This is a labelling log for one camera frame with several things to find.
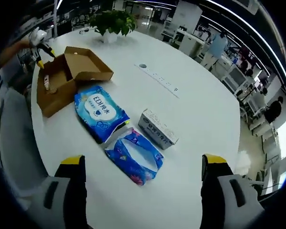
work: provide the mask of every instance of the open cardboard box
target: open cardboard box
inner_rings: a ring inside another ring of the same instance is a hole
[[[46,91],[44,76],[49,75],[50,90]],[[76,81],[111,79],[113,71],[89,49],[66,47],[64,54],[40,69],[37,82],[37,103],[45,117],[74,101],[78,92]]]

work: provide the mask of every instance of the robotic hand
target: robotic hand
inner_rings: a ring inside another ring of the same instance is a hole
[[[44,67],[39,54],[39,49],[44,50],[48,55],[55,58],[54,50],[46,42],[43,41],[46,36],[47,32],[39,30],[39,27],[34,29],[34,31],[29,36],[32,58],[34,61],[36,61],[40,68]]]

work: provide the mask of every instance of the small white box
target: small white box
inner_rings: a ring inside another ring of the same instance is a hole
[[[168,147],[175,145],[178,141],[178,137],[170,130],[165,124],[161,123],[157,115],[150,110],[143,111],[140,120],[139,127],[151,137],[161,149],[167,149]]]

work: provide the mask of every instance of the bottle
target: bottle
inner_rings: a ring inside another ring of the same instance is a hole
[[[48,91],[50,89],[50,81],[49,81],[49,75],[46,75],[44,77],[44,87]]]

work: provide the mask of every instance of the blue tissue package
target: blue tissue package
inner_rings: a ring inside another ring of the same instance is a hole
[[[75,110],[98,143],[106,142],[129,117],[100,86],[94,86],[74,96]]]
[[[126,148],[128,143],[137,147],[145,159],[153,161],[155,164],[154,168],[149,169],[142,164],[139,165],[131,156],[130,148]],[[144,185],[148,180],[154,179],[163,164],[163,156],[161,153],[149,140],[136,132],[133,128],[129,128],[116,141],[112,142],[105,149],[105,152],[108,158],[139,186]]]

